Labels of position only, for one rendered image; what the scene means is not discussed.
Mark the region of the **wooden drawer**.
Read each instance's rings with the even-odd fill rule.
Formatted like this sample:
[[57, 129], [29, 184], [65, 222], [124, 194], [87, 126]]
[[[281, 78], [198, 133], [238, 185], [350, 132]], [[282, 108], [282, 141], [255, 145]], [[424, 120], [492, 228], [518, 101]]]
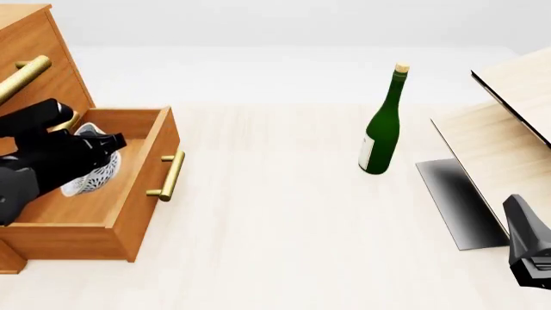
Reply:
[[0, 226], [0, 252], [24, 260], [136, 259], [180, 137], [170, 108], [92, 108], [80, 123], [122, 133], [117, 175], [98, 190], [66, 197], [55, 189], [29, 203], [10, 226]]

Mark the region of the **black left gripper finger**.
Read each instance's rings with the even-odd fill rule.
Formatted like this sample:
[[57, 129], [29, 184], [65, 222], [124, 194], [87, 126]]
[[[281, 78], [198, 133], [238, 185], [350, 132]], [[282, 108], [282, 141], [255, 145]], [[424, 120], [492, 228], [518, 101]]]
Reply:
[[127, 146], [123, 133], [90, 136], [88, 138], [88, 143], [91, 145], [92, 149], [103, 150], [104, 152], [117, 152]]

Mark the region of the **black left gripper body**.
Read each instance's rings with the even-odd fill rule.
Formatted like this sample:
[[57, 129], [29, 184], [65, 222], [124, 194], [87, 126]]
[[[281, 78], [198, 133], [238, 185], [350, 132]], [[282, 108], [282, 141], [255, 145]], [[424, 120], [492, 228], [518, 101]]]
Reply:
[[105, 133], [27, 131], [15, 137], [15, 157], [35, 172], [44, 195], [108, 164], [107, 143]]

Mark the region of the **pale wooden rack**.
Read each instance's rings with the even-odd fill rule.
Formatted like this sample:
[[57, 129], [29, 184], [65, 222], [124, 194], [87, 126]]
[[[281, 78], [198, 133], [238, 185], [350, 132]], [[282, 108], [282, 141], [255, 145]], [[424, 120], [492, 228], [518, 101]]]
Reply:
[[471, 75], [491, 100], [431, 118], [452, 158], [417, 163], [462, 251], [509, 244], [509, 195], [551, 226], [551, 46]]

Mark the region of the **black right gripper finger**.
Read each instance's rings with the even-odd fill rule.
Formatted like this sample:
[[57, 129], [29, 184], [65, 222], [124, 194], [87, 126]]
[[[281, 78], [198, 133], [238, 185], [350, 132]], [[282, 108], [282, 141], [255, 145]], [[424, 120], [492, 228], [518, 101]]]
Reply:
[[551, 258], [551, 229], [518, 194], [503, 202], [510, 235], [510, 258]]

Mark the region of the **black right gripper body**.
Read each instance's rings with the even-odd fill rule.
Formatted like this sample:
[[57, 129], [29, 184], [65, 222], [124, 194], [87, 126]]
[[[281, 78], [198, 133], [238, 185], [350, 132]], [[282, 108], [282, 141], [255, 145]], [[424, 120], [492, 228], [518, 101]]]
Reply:
[[518, 286], [551, 288], [551, 248], [520, 252], [510, 247], [509, 265]]

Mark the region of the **wooden cabinet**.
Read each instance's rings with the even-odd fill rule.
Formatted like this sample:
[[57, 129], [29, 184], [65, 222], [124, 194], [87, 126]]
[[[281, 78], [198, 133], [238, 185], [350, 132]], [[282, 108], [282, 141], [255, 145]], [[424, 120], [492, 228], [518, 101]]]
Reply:
[[[80, 114], [75, 131], [95, 104], [48, 4], [0, 4], [0, 82], [16, 61], [47, 56], [52, 66], [0, 105], [0, 115], [53, 97]], [[94, 194], [65, 197], [56, 189], [28, 204], [10, 226], [0, 226], [0, 276], [16, 275], [29, 259], [87, 259], [83, 236], [95, 229]]]

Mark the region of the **green wine bottle with cork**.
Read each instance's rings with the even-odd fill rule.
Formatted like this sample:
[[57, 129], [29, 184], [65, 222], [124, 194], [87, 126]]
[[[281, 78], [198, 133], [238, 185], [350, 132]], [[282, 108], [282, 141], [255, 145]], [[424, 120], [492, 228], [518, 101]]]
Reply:
[[399, 101], [410, 66], [397, 63], [387, 95], [365, 129], [358, 166], [370, 175], [387, 171], [399, 140]]

